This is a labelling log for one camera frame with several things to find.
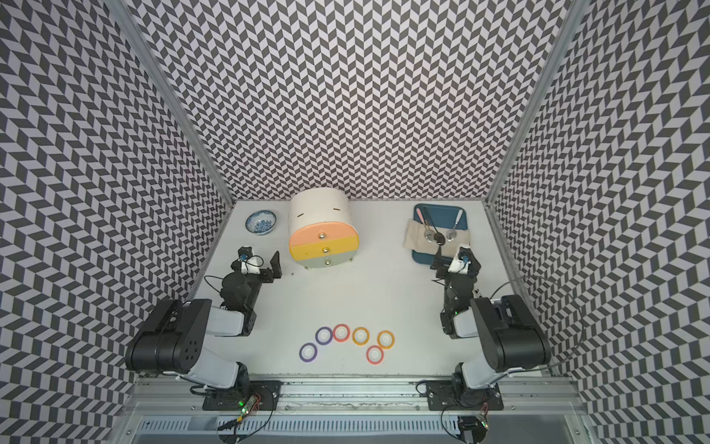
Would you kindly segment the orange top drawer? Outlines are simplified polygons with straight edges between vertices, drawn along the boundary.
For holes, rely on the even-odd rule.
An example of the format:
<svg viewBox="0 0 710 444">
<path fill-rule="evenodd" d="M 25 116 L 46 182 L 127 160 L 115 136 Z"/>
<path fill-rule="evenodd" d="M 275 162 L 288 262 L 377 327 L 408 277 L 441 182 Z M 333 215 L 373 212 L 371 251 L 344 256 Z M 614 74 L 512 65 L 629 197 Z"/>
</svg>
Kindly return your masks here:
<svg viewBox="0 0 710 444">
<path fill-rule="evenodd" d="M 296 247 L 321 241 L 357 237 L 356 229 L 344 222 L 320 222 L 296 229 L 288 246 Z"/>
</svg>

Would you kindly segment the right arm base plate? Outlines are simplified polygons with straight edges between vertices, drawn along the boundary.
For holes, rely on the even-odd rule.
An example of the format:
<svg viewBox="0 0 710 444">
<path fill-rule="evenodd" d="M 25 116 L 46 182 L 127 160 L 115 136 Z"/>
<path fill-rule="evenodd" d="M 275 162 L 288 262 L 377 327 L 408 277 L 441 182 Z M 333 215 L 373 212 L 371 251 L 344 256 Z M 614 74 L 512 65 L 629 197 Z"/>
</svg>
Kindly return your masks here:
<svg viewBox="0 0 710 444">
<path fill-rule="evenodd" d="M 433 412 L 454 409 L 479 411 L 484 407 L 489 412 L 504 410 L 498 386 L 471 389 L 451 380 L 427 380 L 423 383 L 423 397 L 427 400 L 428 409 Z"/>
</svg>

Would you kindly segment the yellow drawer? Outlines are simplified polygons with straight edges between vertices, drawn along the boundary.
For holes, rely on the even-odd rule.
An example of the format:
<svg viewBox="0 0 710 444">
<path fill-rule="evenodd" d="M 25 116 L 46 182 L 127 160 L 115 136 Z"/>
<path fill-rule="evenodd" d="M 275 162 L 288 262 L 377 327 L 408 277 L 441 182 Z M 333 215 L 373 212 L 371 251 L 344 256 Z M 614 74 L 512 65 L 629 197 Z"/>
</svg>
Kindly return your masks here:
<svg viewBox="0 0 710 444">
<path fill-rule="evenodd" d="M 353 253 L 359 249 L 360 239 L 357 235 L 341 239 L 323 239 L 298 246 L 290 246 L 290 254 L 296 261 L 305 261 L 339 255 L 340 253 Z"/>
</svg>

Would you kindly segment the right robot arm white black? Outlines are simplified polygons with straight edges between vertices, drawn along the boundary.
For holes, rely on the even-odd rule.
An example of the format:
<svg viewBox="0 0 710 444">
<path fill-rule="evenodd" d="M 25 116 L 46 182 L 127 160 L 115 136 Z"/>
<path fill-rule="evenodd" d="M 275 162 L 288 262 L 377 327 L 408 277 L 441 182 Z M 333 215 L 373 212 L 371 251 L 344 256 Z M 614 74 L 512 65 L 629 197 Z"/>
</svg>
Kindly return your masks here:
<svg viewBox="0 0 710 444">
<path fill-rule="evenodd" d="M 452 375 L 455 394 L 486 390 L 504 377 L 550 363 L 549 339 L 521 296 L 490 299 L 478 295 L 481 265 L 468 245 L 449 259 L 437 252 L 431 268 L 444 287 L 439 315 L 444 333 L 454 340 L 480 343 L 475 357 L 456 366 Z"/>
</svg>

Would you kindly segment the orange tape roll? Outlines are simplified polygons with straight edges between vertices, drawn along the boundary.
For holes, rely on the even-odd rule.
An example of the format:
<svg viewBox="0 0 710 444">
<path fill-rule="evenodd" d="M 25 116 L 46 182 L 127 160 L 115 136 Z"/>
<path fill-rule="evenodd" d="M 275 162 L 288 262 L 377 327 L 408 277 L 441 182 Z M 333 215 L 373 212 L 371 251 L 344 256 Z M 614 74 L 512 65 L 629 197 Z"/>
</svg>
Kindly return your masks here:
<svg viewBox="0 0 710 444">
<path fill-rule="evenodd" d="M 395 345 L 395 336 L 389 330 L 382 330 L 377 335 L 377 345 L 383 350 L 389 350 Z"/>
<path fill-rule="evenodd" d="M 356 345 L 364 346 L 370 340 L 370 332 L 366 327 L 357 327 L 352 331 L 351 338 Z"/>
</svg>

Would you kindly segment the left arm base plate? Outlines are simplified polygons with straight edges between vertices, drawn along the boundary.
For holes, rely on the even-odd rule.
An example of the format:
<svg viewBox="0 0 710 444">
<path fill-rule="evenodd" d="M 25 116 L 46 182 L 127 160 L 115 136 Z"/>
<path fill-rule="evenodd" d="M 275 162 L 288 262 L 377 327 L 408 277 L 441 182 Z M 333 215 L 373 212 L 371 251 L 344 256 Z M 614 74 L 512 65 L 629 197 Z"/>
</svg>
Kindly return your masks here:
<svg viewBox="0 0 710 444">
<path fill-rule="evenodd" d="M 249 399 L 255 397 L 260 412 L 273 412 L 277 409 L 283 383 L 279 380 L 257 380 L 249 387 L 229 390 L 208 390 L 203 400 L 204 411 L 238 412 L 247 406 Z"/>
</svg>

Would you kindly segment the white round drawer cabinet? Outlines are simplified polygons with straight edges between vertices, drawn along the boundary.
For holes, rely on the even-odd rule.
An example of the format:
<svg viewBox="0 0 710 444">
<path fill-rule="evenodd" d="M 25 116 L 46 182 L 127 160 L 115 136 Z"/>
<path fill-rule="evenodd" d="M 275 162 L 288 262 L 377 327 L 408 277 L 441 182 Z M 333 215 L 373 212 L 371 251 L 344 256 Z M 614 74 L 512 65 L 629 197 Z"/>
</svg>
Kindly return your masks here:
<svg viewBox="0 0 710 444">
<path fill-rule="evenodd" d="M 300 192 L 291 199 L 290 235 L 296 229 L 320 222 L 344 222 L 353 226 L 345 192 L 333 188 L 314 188 Z"/>
</svg>

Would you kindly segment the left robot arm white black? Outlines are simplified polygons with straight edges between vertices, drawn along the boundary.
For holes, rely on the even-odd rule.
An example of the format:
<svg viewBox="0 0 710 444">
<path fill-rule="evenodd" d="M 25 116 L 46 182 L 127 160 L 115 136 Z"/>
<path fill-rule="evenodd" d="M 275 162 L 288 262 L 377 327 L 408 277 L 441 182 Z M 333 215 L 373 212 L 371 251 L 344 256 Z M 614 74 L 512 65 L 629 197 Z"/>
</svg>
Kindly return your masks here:
<svg viewBox="0 0 710 444">
<path fill-rule="evenodd" d="M 210 299 L 187 302 L 164 299 L 142 323 L 125 353 L 127 369 L 155 375 L 172 375 L 210 390 L 234 390 L 251 395 L 247 366 L 229 361 L 204 345 L 208 336 L 247 337 L 257 318 L 255 305 L 264 284 L 282 277 L 280 253 L 269 266 L 250 247 L 239 249 L 232 272 L 221 279 L 222 305 Z"/>
</svg>

